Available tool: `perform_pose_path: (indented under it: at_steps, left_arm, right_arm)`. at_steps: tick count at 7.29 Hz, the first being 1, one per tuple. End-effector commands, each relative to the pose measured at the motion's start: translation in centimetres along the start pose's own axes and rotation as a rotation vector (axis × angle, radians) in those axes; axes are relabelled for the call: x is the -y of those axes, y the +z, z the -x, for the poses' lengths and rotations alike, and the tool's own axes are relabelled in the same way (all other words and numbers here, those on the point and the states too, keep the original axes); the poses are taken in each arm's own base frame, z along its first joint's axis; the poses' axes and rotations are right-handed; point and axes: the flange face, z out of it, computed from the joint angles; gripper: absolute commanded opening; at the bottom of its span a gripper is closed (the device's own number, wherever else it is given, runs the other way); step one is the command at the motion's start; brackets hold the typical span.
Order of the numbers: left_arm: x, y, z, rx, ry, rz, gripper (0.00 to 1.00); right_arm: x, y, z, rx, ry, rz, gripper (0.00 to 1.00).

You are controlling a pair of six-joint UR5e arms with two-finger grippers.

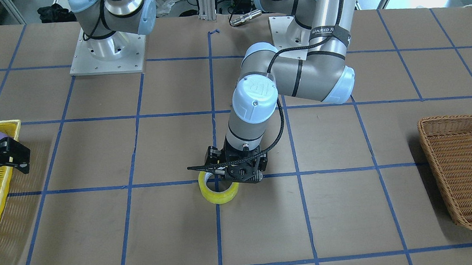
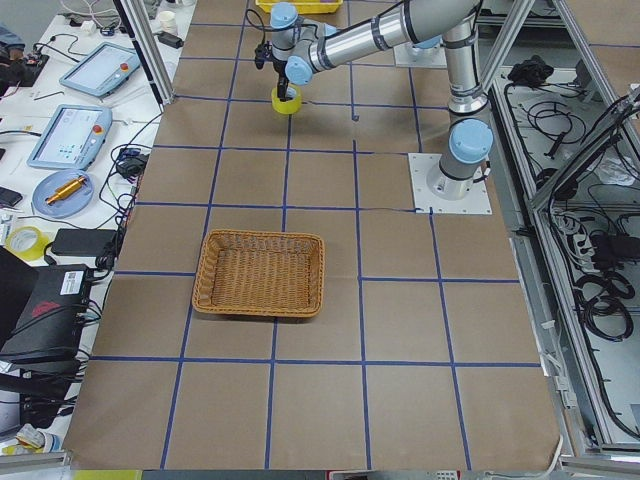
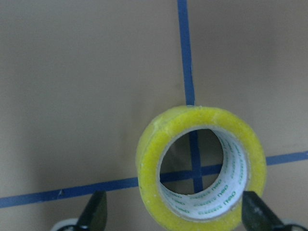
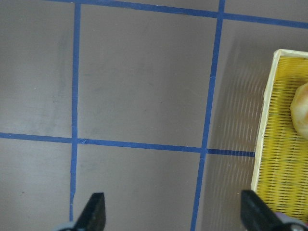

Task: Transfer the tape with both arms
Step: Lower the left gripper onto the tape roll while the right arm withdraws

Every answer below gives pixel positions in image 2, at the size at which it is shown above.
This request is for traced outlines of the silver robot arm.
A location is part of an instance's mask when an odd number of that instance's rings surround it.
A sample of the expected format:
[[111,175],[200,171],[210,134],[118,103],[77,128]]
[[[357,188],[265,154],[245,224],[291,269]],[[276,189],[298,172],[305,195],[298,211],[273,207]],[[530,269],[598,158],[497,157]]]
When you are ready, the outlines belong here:
[[438,35],[428,40],[424,40],[422,42],[412,44],[411,47],[409,48],[409,53],[414,58],[431,54],[431,53],[434,53],[440,47],[441,43],[442,43],[442,36]]
[[488,99],[477,71],[478,1],[399,1],[377,15],[338,29],[302,16],[291,2],[270,10],[264,55],[278,74],[276,89],[286,100],[291,85],[304,86],[313,76],[376,52],[409,43],[422,47],[440,39],[444,47],[451,119],[448,144],[427,175],[427,186],[445,200],[464,198],[474,175],[493,145],[493,133],[480,118]]

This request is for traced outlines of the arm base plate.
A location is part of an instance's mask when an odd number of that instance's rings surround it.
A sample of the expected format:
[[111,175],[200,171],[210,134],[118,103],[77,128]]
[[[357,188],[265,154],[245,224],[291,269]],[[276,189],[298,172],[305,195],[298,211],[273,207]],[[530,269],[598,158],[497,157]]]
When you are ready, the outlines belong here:
[[466,180],[453,180],[440,169],[440,154],[409,153],[414,209],[422,214],[491,215],[481,166]]
[[431,48],[416,48],[410,43],[396,46],[394,60],[397,67],[445,70],[445,49],[442,45]]

